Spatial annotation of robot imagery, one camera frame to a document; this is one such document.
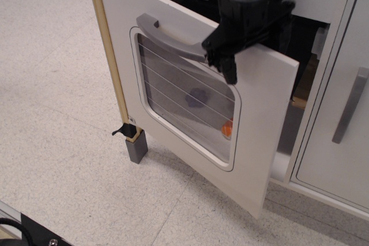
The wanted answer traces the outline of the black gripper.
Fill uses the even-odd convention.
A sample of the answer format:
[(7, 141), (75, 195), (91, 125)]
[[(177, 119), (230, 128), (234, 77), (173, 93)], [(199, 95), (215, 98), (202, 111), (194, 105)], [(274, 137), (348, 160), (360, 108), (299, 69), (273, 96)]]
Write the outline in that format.
[(218, 0), (220, 23), (202, 42), (209, 66), (237, 84), (234, 55), (257, 43), (285, 54), (291, 40), (291, 0)]

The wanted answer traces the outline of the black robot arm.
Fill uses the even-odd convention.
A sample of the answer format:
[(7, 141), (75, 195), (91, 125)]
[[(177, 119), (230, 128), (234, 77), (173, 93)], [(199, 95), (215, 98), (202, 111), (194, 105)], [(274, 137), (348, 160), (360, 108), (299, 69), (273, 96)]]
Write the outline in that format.
[(257, 43), (286, 53), (291, 39), (290, 0), (217, 0), (218, 27), (202, 42), (209, 65), (237, 83), (235, 55)]

